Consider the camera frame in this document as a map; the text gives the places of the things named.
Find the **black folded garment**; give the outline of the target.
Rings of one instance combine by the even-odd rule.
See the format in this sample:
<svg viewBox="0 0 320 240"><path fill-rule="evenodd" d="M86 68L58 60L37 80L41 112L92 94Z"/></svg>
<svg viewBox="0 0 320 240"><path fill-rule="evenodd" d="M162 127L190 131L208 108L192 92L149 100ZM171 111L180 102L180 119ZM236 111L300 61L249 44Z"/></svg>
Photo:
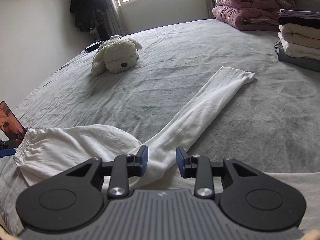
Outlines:
<svg viewBox="0 0 320 240"><path fill-rule="evenodd" d="M297 24L305 27L312 27L315 29L320 29L320 20L319 19L307 19L307 18L300 18L300 17L279 17L277 19L280 25L285 24Z"/></svg>

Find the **grey window curtain left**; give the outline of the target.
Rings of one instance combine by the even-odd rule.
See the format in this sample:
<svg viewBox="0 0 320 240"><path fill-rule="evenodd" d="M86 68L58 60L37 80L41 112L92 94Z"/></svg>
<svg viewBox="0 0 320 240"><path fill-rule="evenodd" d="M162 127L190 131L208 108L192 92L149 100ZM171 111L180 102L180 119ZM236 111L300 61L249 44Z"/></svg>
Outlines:
<svg viewBox="0 0 320 240"><path fill-rule="evenodd" d="M123 17L120 12L120 1L119 0L105 0L108 6L107 18L110 25L111 33L113 35L125 36L127 30Z"/></svg>

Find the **pink folded quilt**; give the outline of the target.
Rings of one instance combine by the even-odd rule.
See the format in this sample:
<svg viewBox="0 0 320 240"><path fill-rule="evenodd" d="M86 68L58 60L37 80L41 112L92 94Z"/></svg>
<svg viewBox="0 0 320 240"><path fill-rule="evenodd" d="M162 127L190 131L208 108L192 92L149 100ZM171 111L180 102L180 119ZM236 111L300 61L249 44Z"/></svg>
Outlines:
<svg viewBox="0 0 320 240"><path fill-rule="evenodd" d="M277 31L279 10L296 10L294 0L216 0L213 16L241 31Z"/></svg>

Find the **grey bed sheet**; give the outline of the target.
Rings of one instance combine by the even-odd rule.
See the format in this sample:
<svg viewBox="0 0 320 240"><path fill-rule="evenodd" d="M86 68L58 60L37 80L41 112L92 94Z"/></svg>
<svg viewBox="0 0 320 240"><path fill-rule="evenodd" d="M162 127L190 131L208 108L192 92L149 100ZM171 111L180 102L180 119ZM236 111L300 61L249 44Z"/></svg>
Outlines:
<svg viewBox="0 0 320 240"><path fill-rule="evenodd" d="M319 228L319 73L280 62L276 33L242 32L218 20L133 34L138 64L91 74L81 52L15 109L30 128L115 126L146 143L222 66L255 74L190 149L214 161L234 157L302 191L303 230Z"/></svg>

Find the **white pants garment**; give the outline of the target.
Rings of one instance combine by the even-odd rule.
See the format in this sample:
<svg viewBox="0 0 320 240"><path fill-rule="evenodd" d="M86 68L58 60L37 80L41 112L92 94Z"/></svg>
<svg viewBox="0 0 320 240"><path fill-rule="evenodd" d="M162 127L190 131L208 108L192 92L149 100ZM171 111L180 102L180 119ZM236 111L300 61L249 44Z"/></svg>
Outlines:
<svg viewBox="0 0 320 240"><path fill-rule="evenodd" d="M19 107L30 129L14 161L34 185L92 157L149 147L133 187L188 187L175 149L233 157L304 194L303 230L319 228L319 74L283 63L147 70L93 77L63 69Z"/></svg>

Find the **dark hanging clothes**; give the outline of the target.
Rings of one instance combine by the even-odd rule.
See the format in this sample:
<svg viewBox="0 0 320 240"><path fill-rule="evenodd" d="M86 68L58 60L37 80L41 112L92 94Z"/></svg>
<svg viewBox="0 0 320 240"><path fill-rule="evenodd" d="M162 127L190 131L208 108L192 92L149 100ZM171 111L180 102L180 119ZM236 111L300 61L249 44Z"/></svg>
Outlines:
<svg viewBox="0 0 320 240"><path fill-rule="evenodd" d="M110 38L106 27L108 5L105 0L71 0L69 8L80 32L97 31L101 40Z"/></svg>

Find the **white plush dog toy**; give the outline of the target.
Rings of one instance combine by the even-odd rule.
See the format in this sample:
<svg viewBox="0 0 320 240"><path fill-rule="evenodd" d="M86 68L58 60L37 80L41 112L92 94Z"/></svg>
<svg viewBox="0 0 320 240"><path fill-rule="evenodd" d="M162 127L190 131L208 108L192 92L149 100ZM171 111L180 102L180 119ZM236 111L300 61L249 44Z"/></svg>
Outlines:
<svg viewBox="0 0 320 240"><path fill-rule="evenodd" d="M106 71L117 74L129 70L137 64L138 51L142 48L135 39L112 36L99 46L94 55L91 74L98 76Z"/></svg>

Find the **smartphone on stand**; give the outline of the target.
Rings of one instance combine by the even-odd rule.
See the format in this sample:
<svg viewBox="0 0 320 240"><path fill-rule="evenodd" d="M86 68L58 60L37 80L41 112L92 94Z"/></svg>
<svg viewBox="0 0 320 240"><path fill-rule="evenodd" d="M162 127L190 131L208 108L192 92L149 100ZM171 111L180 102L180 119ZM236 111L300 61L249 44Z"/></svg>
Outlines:
<svg viewBox="0 0 320 240"><path fill-rule="evenodd" d="M20 144L27 132L5 101L0 105L1 130L9 140L15 140Z"/></svg>

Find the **black tablet on bed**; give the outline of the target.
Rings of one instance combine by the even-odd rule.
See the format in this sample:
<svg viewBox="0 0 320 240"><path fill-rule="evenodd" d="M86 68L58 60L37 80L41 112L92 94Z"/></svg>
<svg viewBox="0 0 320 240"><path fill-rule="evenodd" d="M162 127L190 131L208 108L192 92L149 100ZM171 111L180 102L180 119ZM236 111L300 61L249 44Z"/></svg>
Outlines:
<svg viewBox="0 0 320 240"><path fill-rule="evenodd" d="M101 43L99 42L96 42L96 43L93 43L92 45L88 46L86 49L85 49L85 52L86 53L90 53L94 50L97 50L99 47L100 47Z"/></svg>

